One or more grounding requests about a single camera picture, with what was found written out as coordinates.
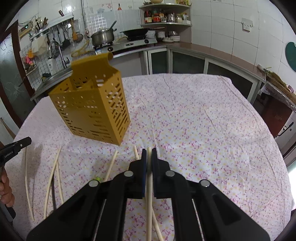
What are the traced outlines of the person left hand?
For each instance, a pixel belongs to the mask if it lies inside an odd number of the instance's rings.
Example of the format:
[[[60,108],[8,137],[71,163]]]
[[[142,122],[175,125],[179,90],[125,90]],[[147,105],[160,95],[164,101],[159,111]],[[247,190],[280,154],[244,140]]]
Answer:
[[[1,202],[7,207],[13,207],[15,202],[15,197],[12,194],[12,189],[10,187],[9,178],[5,170],[1,173],[1,182],[0,182],[0,196]]]

